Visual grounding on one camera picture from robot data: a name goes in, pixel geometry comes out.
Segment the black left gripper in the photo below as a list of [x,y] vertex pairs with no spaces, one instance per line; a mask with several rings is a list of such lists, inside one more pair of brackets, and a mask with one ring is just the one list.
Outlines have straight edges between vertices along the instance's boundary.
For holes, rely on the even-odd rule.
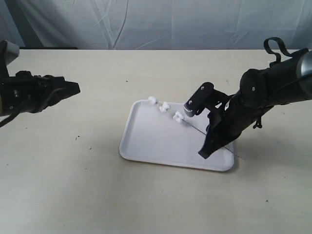
[[0,112],[12,114],[20,108],[22,113],[38,113],[79,93],[79,84],[63,76],[42,77],[20,71],[0,79]]

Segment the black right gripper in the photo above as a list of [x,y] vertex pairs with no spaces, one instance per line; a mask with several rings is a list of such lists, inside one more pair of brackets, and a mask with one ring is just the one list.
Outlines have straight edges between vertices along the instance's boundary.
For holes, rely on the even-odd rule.
[[268,107],[262,110],[246,106],[238,93],[230,96],[216,112],[208,114],[207,136],[198,154],[204,159],[209,158],[224,145],[237,139],[242,131],[267,112]]

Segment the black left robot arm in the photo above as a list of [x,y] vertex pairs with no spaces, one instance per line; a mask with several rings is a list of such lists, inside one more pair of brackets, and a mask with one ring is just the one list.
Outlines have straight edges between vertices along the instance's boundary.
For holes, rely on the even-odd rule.
[[63,76],[33,75],[18,71],[9,75],[7,66],[18,58],[20,47],[7,40],[0,42],[0,115],[39,113],[47,107],[80,93],[79,84]]

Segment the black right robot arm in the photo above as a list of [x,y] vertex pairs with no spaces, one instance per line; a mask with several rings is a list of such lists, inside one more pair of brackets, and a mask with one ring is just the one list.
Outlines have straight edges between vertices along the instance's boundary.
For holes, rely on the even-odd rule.
[[289,57],[266,69],[247,70],[235,94],[218,91],[210,82],[197,89],[184,108],[190,115],[199,115],[204,109],[210,111],[200,156],[208,158],[240,137],[249,126],[261,129],[262,117],[273,107],[311,100],[311,51],[302,49]]

